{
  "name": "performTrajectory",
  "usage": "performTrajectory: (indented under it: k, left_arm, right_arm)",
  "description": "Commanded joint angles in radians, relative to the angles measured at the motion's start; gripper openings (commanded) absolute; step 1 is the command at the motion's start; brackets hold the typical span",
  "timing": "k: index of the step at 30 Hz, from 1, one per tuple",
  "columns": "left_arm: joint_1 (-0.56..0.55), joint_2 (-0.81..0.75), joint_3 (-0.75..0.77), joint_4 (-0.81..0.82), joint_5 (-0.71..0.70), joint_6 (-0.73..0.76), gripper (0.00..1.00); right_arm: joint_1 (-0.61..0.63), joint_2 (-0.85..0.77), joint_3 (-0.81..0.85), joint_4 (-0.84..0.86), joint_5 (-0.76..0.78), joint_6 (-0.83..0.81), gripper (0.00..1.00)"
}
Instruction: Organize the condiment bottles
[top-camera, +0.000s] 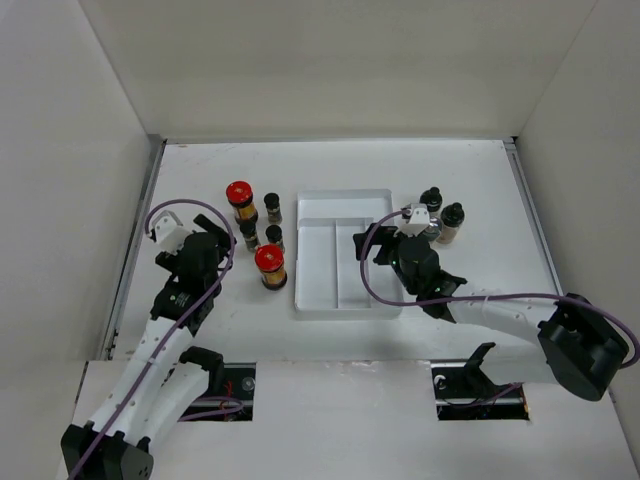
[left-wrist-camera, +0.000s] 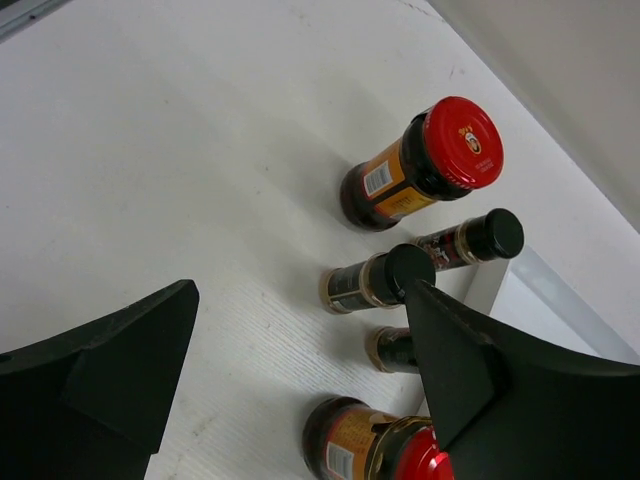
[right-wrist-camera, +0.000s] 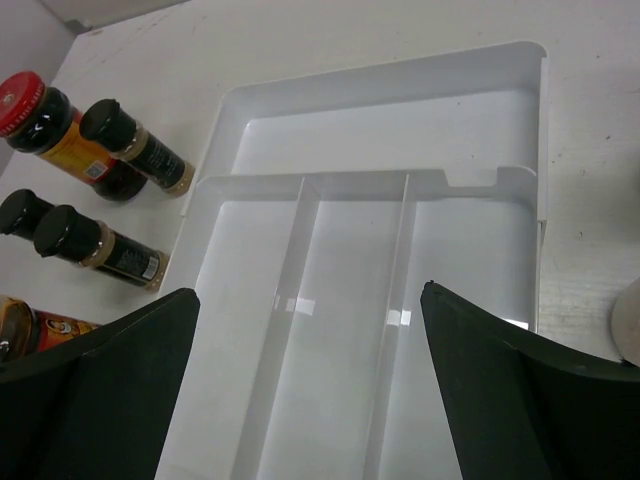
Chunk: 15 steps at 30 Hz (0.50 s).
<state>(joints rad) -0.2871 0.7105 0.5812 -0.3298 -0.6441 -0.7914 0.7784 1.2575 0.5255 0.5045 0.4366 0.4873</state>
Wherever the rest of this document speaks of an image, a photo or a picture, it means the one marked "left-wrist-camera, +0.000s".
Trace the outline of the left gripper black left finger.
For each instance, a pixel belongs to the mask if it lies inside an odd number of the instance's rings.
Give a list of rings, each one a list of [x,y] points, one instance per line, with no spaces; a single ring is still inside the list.
[[[159,452],[196,321],[177,281],[1,355],[4,479],[142,479]]]

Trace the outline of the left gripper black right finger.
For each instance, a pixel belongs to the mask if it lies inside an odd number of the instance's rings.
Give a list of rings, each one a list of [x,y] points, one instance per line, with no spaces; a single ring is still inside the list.
[[[637,366],[538,339],[422,280],[404,304],[456,478],[638,477]]]

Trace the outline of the black-label spice bottle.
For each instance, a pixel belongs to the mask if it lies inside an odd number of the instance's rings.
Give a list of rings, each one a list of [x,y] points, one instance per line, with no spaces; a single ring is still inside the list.
[[[416,245],[402,243],[365,261],[326,272],[319,295],[326,309],[340,315],[393,309],[404,303],[411,282],[424,280],[434,285],[435,279],[430,256]]]
[[[380,372],[419,373],[408,328],[385,326],[371,331],[365,340],[365,351],[370,362]]]

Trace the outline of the red-lid sauce jar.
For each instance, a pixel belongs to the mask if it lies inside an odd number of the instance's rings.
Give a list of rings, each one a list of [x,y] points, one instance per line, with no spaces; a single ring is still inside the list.
[[[454,479],[429,417],[397,417],[352,397],[333,396],[316,406],[301,445],[317,479]]]
[[[493,120],[473,101],[448,96],[416,115],[385,150],[348,171],[341,209],[353,225],[385,231],[430,205],[493,184],[503,165]]]

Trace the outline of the red-label black-cap spice bottle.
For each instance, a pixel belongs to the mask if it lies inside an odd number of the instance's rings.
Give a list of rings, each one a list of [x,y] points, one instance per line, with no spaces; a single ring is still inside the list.
[[[478,265],[496,259],[510,260],[524,248],[524,228],[509,210],[496,208],[429,235],[415,237],[437,271]]]

